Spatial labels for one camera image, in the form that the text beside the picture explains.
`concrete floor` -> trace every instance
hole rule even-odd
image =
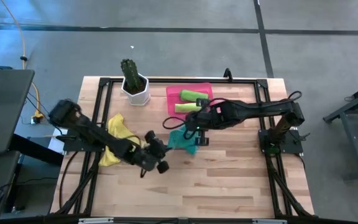
[[[257,28],[252,0],[6,0],[23,24],[115,27]],[[358,30],[358,0],[260,0],[267,29]],[[0,3],[0,23],[12,20]],[[259,34],[141,32],[24,32],[28,68],[35,70],[42,103],[77,100],[85,75],[119,75],[122,58],[133,58],[144,75],[267,77]],[[315,213],[358,221],[358,170],[339,121],[321,119],[358,90],[358,36],[268,35],[274,75],[287,91],[301,90],[306,122],[301,133]],[[21,68],[18,31],[0,30],[0,65]],[[34,113],[28,103],[25,123]],[[16,133],[40,137],[51,126],[18,124]]]

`yellow cloth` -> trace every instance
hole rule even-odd
[[[127,129],[127,127],[124,126],[124,117],[119,113],[109,120],[108,130],[109,134],[116,138],[126,138],[128,136],[134,135],[130,130]],[[139,143],[139,139],[137,137],[131,137],[128,139],[140,146],[145,144],[143,141]],[[115,157],[110,149],[106,146],[106,151],[99,161],[99,166],[111,166],[119,162],[120,160]]]

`wooden table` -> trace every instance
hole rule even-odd
[[[78,104],[88,117],[93,114],[99,78],[84,77],[81,87]],[[283,79],[267,80],[271,100],[287,97]],[[168,117],[166,86],[165,83],[151,83],[150,102],[145,107],[135,107],[129,104],[121,91],[121,84],[115,83],[108,118],[121,113],[124,124],[134,134],[142,138],[153,129],[167,144],[169,130],[162,128],[162,121]],[[254,88],[247,84],[213,84],[213,93],[214,97],[255,102]],[[141,179],[137,166],[122,162],[100,167],[92,216],[273,218],[266,162],[257,138],[259,129],[258,119],[248,119],[233,128],[210,130],[206,133],[209,146],[201,147],[195,156],[183,150],[169,152],[165,160],[170,170],[165,174],[154,170]],[[69,157],[65,156],[63,160],[58,183]],[[63,185],[63,203],[78,185],[83,158],[84,153],[80,152],[70,164]],[[283,164],[289,189],[306,211],[313,213],[302,162],[292,154],[284,154]],[[51,212],[58,210],[59,188],[58,185]],[[280,208],[285,211],[281,191],[278,190],[277,194]]]

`green sponge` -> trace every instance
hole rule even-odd
[[[183,101],[192,101],[196,102],[197,98],[201,99],[208,99],[207,93],[200,93],[197,91],[191,91],[191,90],[182,90],[180,93],[180,99]]]
[[[196,103],[175,104],[175,113],[189,113],[200,109],[201,107],[197,106]]]

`hexagonal white pot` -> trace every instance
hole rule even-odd
[[[150,100],[149,79],[147,79],[140,73],[138,73],[138,74],[139,74],[140,78],[143,78],[143,80],[145,80],[145,82],[146,82],[144,91],[142,91],[140,93],[136,93],[135,95],[132,95],[132,94],[128,93],[127,91],[125,91],[125,89],[124,89],[124,84],[126,82],[125,77],[124,77],[124,81],[122,82],[122,85],[121,85],[121,90],[128,96],[128,100],[132,106],[144,106]]]

